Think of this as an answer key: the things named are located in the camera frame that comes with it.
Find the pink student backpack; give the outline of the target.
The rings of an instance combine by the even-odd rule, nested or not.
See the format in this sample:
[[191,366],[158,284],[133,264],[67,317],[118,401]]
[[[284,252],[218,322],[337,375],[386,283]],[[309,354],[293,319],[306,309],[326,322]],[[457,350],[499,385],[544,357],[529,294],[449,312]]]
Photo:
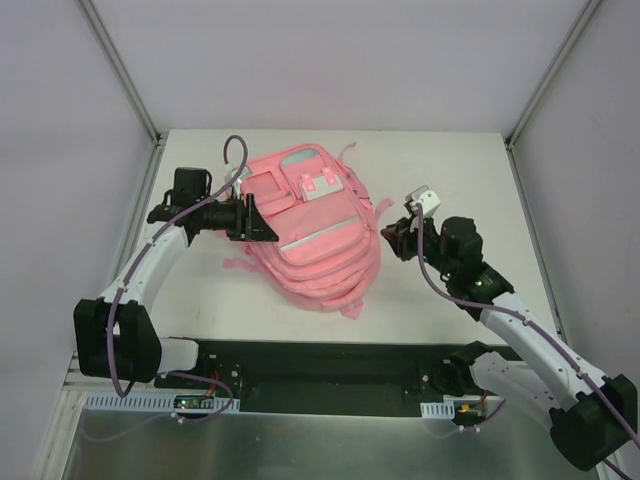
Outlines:
[[224,268],[261,274],[299,308],[358,318],[381,268],[378,221],[392,200],[373,203],[343,157],[318,144],[253,158],[236,185],[278,239],[242,244]]

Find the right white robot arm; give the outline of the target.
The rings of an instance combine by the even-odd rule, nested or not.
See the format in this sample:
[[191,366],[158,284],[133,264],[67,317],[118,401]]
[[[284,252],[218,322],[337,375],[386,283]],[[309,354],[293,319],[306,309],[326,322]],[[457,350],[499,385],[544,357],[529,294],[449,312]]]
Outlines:
[[607,464],[627,442],[637,443],[638,390],[624,375],[611,377],[544,328],[514,287],[483,258],[474,221],[450,217],[436,227],[412,215],[381,231],[402,261],[433,268],[445,287],[437,293],[498,335],[523,361],[518,367],[475,341],[430,376],[451,396],[488,391],[538,421],[562,456],[588,471]]

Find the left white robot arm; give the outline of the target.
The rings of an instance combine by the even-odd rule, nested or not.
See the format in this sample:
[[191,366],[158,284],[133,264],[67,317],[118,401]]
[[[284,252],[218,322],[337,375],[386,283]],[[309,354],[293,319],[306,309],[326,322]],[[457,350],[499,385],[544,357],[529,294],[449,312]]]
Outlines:
[[229,196],[222,199],[211,191],[208,170],[176,169],[172,188],[147,216],[142,245],[97,298],[82,299],[74,309],[83,375],[109,378],[118,385],[123,380],[149,383],[176,371],[188,388],[209,382],[212,367],[199,356],[198,343],[159,337],[151,310],[173,266],[201,232],[221,231],[236,242],[277,241],[254,196],[240,191],[249,175],[248,168],[232,171],[222,188]]

